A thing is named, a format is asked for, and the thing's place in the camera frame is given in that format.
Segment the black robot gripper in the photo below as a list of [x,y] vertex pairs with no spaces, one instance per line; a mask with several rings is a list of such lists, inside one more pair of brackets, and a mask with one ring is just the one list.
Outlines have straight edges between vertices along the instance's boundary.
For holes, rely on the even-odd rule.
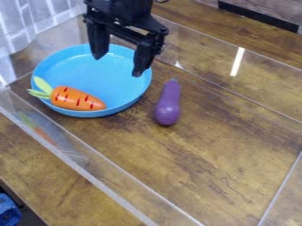
[[132,76],[149,68],[168,29],[151,15],[153,0],[84,0],[90,53],[98,60],[108,52],[109,35],[136,45]]

